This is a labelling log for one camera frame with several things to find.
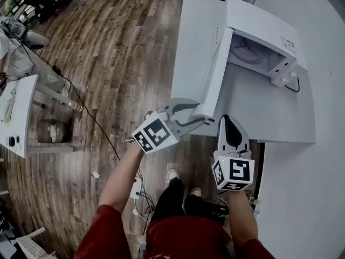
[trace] forearm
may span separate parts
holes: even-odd
[[[244,191],[228,193],[230,230],[235,248],[258,238],[258,225]]]
[[[5,55],[2,59],[0,59],[0,73],[4,73],[6,57],[7,55]]]
[[[108,179],[101,194],[99,205],[110,205],[120,213],[123,212],[143,155],[144,152],[136,142],[130,144]]]

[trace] wall outlet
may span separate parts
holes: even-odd
[[[132,187],[132,191],[130,191],[130,197],[132,199],[136,199],[138,200],[140,198],[140,192],[141,192],[141,179],[136,177],[134,179],[134,183],[133,183],[133,187]]]

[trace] white shoe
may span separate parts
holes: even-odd
[[[189,195],[201,196],[201,189],[199,187],[194,187]]]
[[[177,170],[176,169],[169,169],[167,172],[167,183],[169,184],[170,180],[172,180],[174,178],[178,178],[178,179],[180,178]]]

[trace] white wall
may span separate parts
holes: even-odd
[[[316,118],[315,145],[266,145],[259,238],[277,258],[338,258],[345,247],[345,24],[327,0],[256,5],[298,30]]]

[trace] chair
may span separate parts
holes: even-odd
[[[55,0],[24,0],[24,4],[34,6],[40,23],[47,21],[52,15],[56,16],[55,3]]]

